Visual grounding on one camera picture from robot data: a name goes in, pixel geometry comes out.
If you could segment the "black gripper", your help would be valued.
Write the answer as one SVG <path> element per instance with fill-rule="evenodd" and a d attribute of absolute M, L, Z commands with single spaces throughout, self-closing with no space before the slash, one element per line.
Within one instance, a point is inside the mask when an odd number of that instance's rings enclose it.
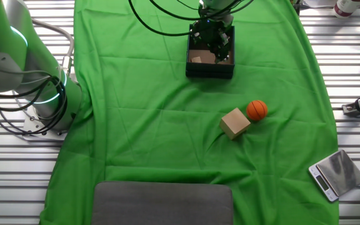
<path fill-rule="evenodd" d="M 232 22 L 228 24 L 212 19 L 197 20 L 190 26 L 190 39 L 195 46 L 201 42 L 207 46 L 216 46 L 216 64 L 218 64 L 229 59 L 232 26 Z"/>

